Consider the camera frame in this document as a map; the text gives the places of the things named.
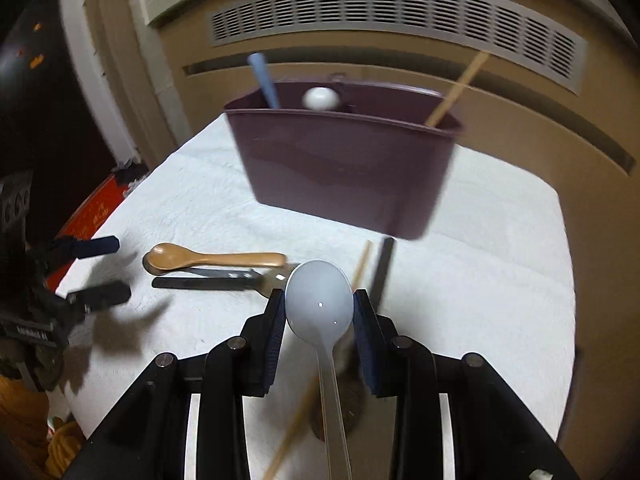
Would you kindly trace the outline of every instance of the purple container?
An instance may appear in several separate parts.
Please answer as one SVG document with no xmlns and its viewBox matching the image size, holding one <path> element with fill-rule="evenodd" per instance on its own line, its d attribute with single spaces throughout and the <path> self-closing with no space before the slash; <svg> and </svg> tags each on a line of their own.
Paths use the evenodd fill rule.
<svg viewBox="0 0 640 480">
<path fill-rule="evenodd" d="M 435 208 L 462 126 L 447 114 L 423 126 L 434 91 L 372 82 L 275 83 L 282 108 L 260 89 L 225 105 L 258 202 L 414 240 Z M 315 112 L 302 96 L 333 88 L 341 109 Z"/>
</svg>

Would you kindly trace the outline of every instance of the blue stick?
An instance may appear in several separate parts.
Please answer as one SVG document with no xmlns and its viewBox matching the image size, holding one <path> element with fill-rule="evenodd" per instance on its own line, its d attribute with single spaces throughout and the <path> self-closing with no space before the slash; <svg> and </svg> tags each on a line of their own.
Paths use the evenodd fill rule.
<svg viewBox="0 0 640 480">
<path fill-rule="evenodd" d="M 267 60 L 264 54 L 255 52 L 247 58 L 247 61 L 249 62 L 251 70 L 254 71 L 255 78 L 258 80 L 258 84 L 260 85 L 264 98 L 267 100 L 269 108 L 280 108 L 280 100 L 278 99 L 276 87 L 269 75 Z"/>
</svg>

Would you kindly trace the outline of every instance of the vent grille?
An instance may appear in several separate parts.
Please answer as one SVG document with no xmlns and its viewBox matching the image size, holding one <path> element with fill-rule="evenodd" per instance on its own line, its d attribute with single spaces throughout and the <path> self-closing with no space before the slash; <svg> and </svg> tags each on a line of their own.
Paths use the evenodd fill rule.
<svg viewBox="0 0 640 480">
<path fill-rule="evenodd" d="M 247 0 L 208 15 L 213 46 L 284 32 L 381 30 L 487 50 L 578 93 L 587 43 L 509 0 Z"/>
</svg>

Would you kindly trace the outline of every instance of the wooden chopstick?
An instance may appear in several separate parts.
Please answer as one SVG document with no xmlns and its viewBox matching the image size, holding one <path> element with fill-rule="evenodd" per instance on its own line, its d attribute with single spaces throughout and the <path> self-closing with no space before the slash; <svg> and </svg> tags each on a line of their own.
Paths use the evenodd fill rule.
<svg viewBox="0 0 640 480">
<path fill-rule="evenodd" d="M 369 259 L 371 246 L 371 240 L 367 240 L 364 245 L 364 249 L 362 250 L 362 254 L 360 255 L 356 271 L 353 274 L 353 279 L 351 280 L 351 290 L 354 292 L 360 287 L 360 283 L 362 282 L 362 276 L 367 265 L 367 260 Z M 285 433 L 280 446 L 278 446 L 275 455 L 273 455 L 269 467 L 264 472 L 262 480 L 273 480 L 280 469 L 280 466 L 284 462 L 284 459 L 286 459 L 291 449 L 299 442 L 304 430 L 306 429 L 306 422 L 308 421 L 309 413 L 316 402 L 319 389 L 320 380 L 318 375 L 316 375 L 311 379 L 305 394 L 302 396 L 302 400 L 300 400 L 300 404 L 293 416 L 293 420 L 287 428 L 287 432 Z"/>
<path fill-rule="evenodd" d="M 490 54 L 488 52 L 480 51 L 476 54 L 473 61 L 466 67 L 466 70 L 462 73 L 460 78 L 449 89 L 447 96 L 440 102 L 436 109 L 431 112 L 429 118 L 424 121 L 424 125 L 428 128 L 435 128 L 438 126 L 442 118 L 446 113 L 451 110 L 451 107 L 456 103 L 462 91 L 466 86 L 471 83 L 471 80 L 476 76 L 484 62 L 489 59 Z"/>
</svg>

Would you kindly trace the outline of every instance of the white table cover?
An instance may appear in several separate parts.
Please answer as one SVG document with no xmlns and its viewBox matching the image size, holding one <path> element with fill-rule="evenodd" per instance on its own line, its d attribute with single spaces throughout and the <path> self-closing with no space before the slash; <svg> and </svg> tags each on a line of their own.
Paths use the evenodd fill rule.
<svg viewBox="0 0 640 480">
<path fill-rule="evenodd" d="M 258 204 L 225 116 L 171 155 L 114 211 L 96 236 L 116 235 L 117 254 L 76 261 L 59 293 L 128 281 L 129 303 L 91 317 L 72 334 L 63 392 L 86 434 L 156 354 L 209 351 L 263 311 L 257 292 L 159 290 L 141 258 L 158 242 L 202 252 L 277 251 L 290 261 L 324 258 L 348 276 L 367 239 L 380 234 Z M 375 257 L 367 267 L 369 284 Z M 432 352 L 479 352 L 556 436 L 574 359 L 575 297 L 558 196 L 527 171 L 457 147 L 427 234 L 398 240 L 381 313 Z M 252 478 L 262 477 L 316 372 L 311 347 L 284 336 L 276 380 L 244 400 Z M 186 478 L 194 478 L 194 396 Z M 354 479 L 388 478 L 395 400 L 367 400 L 349 439 Z M 445 476 L 452 478 L 450 426 Z M 326 478 L 324 446 L 309 431 L 281 479 Z"/>
</svg>

